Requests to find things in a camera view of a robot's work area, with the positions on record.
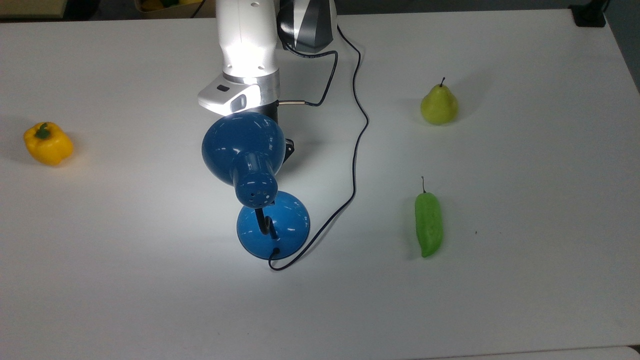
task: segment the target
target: black cable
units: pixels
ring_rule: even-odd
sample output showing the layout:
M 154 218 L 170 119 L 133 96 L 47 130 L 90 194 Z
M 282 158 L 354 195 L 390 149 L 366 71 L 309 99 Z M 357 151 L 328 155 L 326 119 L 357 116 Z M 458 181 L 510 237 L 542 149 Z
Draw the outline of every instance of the black cable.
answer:
M 351 201 L 353 201 L 353 199 L 356 197 L 356 159 L 358 157 L 358 148 L 360 146 L 360 139 L 362 139 L 362 135 L 364 134 L 364 131 L 367 129 L 367 127 L 369 127 L 369 116 L 367 115 L 367 112 L 364 111 L 364 108 L 360 104 L 360 100 L 358 100 L 358 94 L 356 94 L 356 77 L 358 75 L 358 70 L 360 69 L 360 64 L 362 63 L 362 54 L 360 53 L 358 48 L 355 47 L 344 36 L 344 34 L 342 33 L 342 30 L 340 30 L 339 26 L 338 26 L 338 32 L 340 33 L 340 36 L 342 36 L 344 41 L 346 41 L 347 44 L 349 44 L 349 46 L 351 46 L 351 48 L 353 48 L 356 51 L 356 53 L 358 53 L 358 63 L 356 64 L 356 69 L 353 71 L 353 79 L 351 80 L 351 89 L 353 91 L 353 98 L 355 99 L 356 104 L 358 105 L 358 108 L 360 108 L 360 112 L 362 112 L 362 115 L 364 115 L 364 119 L 365 119 L 365 125 L 362 128 L 362 130 L 360 131 L 360 134 L 358 135 L 358 139 L 356 140 L 355 148 L 353 149 L 353 160 L 351 161 L 351 181 L 353 183 L 353 191 L 351 192 L 351 197 L 349 198 L 349 200 L 347 200 L 341 207 L 338 208 L 338 210 L 336 210 L 329 217 L 329 219 L 324 223 L 324 225 L 322 225 L 320 230 L 318 230 L 316 235 L 314 235 L 314 237 L 309 241 L 307 246 L 305 246 L 305 248 L 302 249 L 302 251 L 300 251 L 300 253 L 293 260 L 291 260 L 288 264 L 286 264 L 286 265 L 284 265 L 284 266 L 282 266 L 280 268 L 274 267 L 273 264 L 271 264 L 271 262 L 273 260 L 273 257 L 280 253 L 280 249 L 278 249 L 278 248 L 273 249 L 273 253 L 271 253 L 271 255 L 269 257 L 269 267 L 274 271 L 284 270 L 284 269 L 288 268 L 289 266 L 293 265 L 293 263 L 295 263 L 299 258 L 301 258 L 302 255 L 304 255 L 307 252 L 307 250 L 309 248 L 311 248 L 311 245 L 313 245 L 314 242 L 316 242 L 316 240 L 318 239 L 320 234 L 333 221 L 333 219 L 335 219 L 342 212 L 342 210 L 344 210 L 347 206 L 349 206 L 349 204 L 351 204 Z
M 327 51 L 327 52 L 321 53 L 321 54 L 309 55 L 309 54 L 303 54 L 303 53 L 300 53 L 298 51 L 295 51 L 291 47 L 291 45 L 287 44 L 287 42 L 285 42 L 285 41 L 283 41 L 282 44 L 290 52 L 300 56 L 301 58 L 305 58 L 305 59 L 317 59 L 317 58 L 322 58 L 323 56 L 327 56 L 327 55 L 334 55 L 333 68 L 331 69 L 331 75 L 329 76 L 329 80 L 327 81 L 326 87 L 324 88 L 324 93 L 322 94 L 322 98 L 318 102 L 305 101 L 305 105 L 309 105 L 309 106 L 320 106 L 320 105 L 322 105 L 322 103 L 324 102 L 324 98 L 326 97 L 326 94 L 329 92 L 329 87 L 331 86 L 331 81 L 333 80 L 333 75 L 335 74 L 335 68 L 338 66 L 338 52 L 335 51 L 335 50 L 331 50 L 331 51 Z
M 204 5 L 204 2 L 206 0 L 202 0 L 202 2 L 200 3 L 200 5 L 198 5 L 198 8 L 196 9 L 196 11 L 193 12 L 193 15 L 191 16 L 191 19 L 193 19 L 194 17 L 196 17 L 196 15 L 198 14 L 198 12 L 200 11 L 200 9 L 202 9 L 202 5 Z

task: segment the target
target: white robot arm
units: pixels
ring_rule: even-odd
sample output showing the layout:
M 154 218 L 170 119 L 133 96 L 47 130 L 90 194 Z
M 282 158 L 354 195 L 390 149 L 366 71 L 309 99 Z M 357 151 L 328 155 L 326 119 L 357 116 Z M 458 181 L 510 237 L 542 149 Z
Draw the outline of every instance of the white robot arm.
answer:
M 333 0 L 218 0 L 216 16 L 223 68 L 198 94 L 204 108 L 220 115 L 254 110 L 277 121 L 280 73 L 278 35 L 299 51 L 316 53 L 332 40 Z

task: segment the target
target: pear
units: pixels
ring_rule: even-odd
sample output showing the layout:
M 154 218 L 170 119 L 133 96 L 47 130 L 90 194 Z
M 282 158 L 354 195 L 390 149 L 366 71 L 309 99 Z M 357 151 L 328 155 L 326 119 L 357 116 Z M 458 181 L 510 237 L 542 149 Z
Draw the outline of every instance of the pear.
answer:
M 444 83 L 444 78 L 439 85 L 434 86 L 420 103 L 422 117 L 435 125 L 450 122 L 458 114 L 458 100 Z

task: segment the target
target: green pepper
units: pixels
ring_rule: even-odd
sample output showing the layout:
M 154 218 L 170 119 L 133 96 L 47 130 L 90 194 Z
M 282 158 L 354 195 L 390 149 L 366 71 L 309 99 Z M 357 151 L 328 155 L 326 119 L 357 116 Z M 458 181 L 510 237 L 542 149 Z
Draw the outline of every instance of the green pepper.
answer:
M 422 176 L 422 194 L 415 198 L 415 233 L 422 249 L 422 257 L 432 255 L 442 244 L 442 212 L 435 195 L 424 189 Z

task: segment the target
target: yellow bell pepper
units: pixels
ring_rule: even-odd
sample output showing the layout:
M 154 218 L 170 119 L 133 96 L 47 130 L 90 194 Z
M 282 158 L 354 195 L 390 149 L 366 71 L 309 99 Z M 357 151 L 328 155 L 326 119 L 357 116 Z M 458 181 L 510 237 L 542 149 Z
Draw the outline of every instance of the yellow bell pepper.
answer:
M 24 144 L 39 162 L 55 166 L 74 151 L 74 144 L 60 127 L 52 122 L 39 122 L 24 133 Z

